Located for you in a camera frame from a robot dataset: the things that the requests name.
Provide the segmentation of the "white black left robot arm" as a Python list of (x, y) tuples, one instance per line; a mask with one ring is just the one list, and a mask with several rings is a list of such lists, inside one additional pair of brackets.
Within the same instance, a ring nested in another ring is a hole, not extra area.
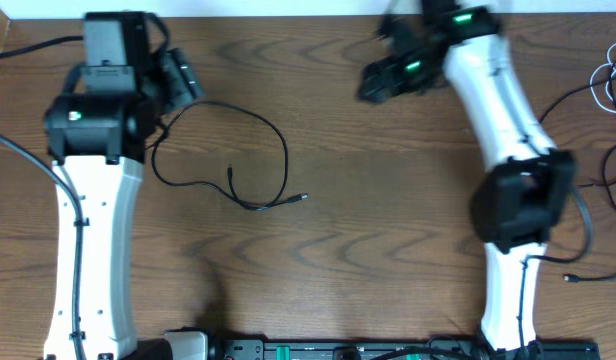
[(202, 91), (180, 51), (152, 48), (147, 12), (90, 12), (85, 60), (44, 116), (59, 214), (47, 359), (205, 359), (207, 335), (142, 340), (132, 316), (132, 227), (147, 139)]

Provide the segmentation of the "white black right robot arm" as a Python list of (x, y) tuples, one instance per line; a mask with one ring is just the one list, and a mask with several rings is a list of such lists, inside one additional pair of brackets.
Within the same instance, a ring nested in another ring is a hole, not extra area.
[(406, 19), (384, 13), (376, 34), (387, 41), (389, 54), (364, 68), (357, 95), (380, 104), (423, 94), (438, 78), (455, 90), (485, 169), (469, 205), (487, 264), (480, 334), (494, 358), (536, 358), (537, 277), (570, 190), (574, 158), (539, 124), (516, 76), (501, 21), (487, 7), (425, 1), (422, 29), (417, 35)]

